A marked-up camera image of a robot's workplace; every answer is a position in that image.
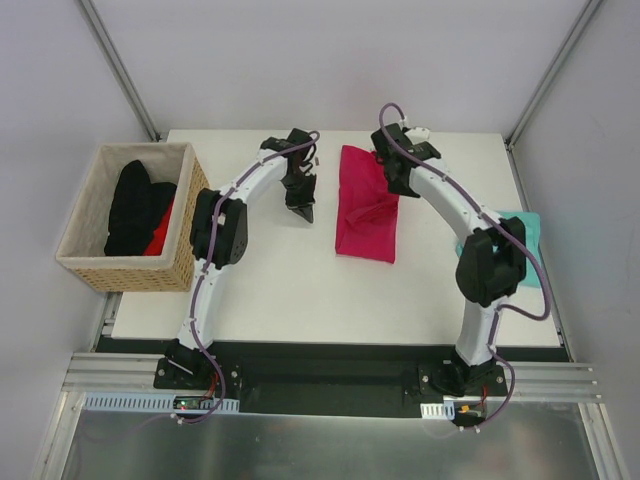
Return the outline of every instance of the beige basket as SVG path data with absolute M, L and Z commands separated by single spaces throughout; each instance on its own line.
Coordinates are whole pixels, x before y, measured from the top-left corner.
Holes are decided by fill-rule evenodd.
M 152 182 L 177 184 L 162 255 L 107 257 L 109 211 L 120 172 L 140 160 Z M 101 292 L 187 291 L 193 277 L 189 243 L 196 197 L 208 182 L 189 143 L 111 144 L 99 148 L 56 259 Z

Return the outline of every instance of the tabletop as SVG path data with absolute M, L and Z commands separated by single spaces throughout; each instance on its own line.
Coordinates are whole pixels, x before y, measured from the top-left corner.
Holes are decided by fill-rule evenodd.
M 250 163 L 260 143 L 283 131 L 172 130 L 190 142 L 212 189 Z M 249 244 L 234 266 L 215 325 L 219 340 L 443 345 L 455 343 L 464 298 L 456 285 L 453 231 L 423 199 L 400 199 L 395 264 L 335 253 L 338 170 L 343 145 L 371 149 L 371 132 L 323 131 L 315 222 L 289 212 L 277 184 L 249 209 Z M 522 209 L 499 134 L 432 132 L 451 175 L 493 210 Z M 124 293 L 114 338 L 175 338 L 189 293 Z M 541 312 L 538 288 L 519 287 L 510 302 Z M 506 311 L 502 346 L 559 346 L 552 318 L 534 322 Z

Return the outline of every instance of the gray wall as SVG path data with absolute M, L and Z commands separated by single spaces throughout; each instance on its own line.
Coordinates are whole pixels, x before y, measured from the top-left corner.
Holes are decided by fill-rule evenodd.
M 605 3 L 515 154 L 571 345 L 640 478 L 640 2 Z
M 96 0 L 169 128 L 508 133 L 585 0 Z
M 96 146 L 144 141 L 74 2 L 0 14 L 0 478 L 28 478 L 102 297 L 54 254 Z

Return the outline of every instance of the folded cloth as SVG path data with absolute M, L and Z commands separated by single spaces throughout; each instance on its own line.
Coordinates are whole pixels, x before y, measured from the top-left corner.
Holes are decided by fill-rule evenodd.
M 173 183 L 152 184 L 140 160 L 127 164 L 120 172 L 111 202 L 105 255 L 142 255 L 175 192 Z
M 162 216 L 160 225 L 153 231 L 153 240 L 151 240 L 151 243 L 144 251 L 145 256 L 162 255 L 162 248 L 164 247 L 164 241 L 167 238 L 167 231 L 169 230 L 169 220 L 171 220 L 172 209 L 173 200 L 171 200 L 169 208 L 167 208 L 167 211 Z
M 336 253 L 394 263 L 398 198 L 387 191 L 382 165 L 374 154 L 344 145 Z
M 518 217 L 524 223 L 526 235 L 526 247 L 527 249 L 533 253 L 533 256 L 540 263 L 540 215 L 535 212 L 498 212 L 504 218 L 513 218 Z M 458 256 L 462 254 L 462 245 L 458 243 L 456 245 L 456 253 Z M 533 269 L 533 265 L 531 261 L 527 259 L 527 276 L 520 283 L 520 285 L 525 285 L 528 287 L 538 287 L 540 288 L 540 279 L 536 274 L 536 271 Z

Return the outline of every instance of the pink cloth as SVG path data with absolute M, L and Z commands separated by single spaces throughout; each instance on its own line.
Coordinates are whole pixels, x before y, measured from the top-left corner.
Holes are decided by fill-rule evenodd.
M 336 253 L 394 263 L 398 195 L 372 153 L 342 147 L 339 197 Z

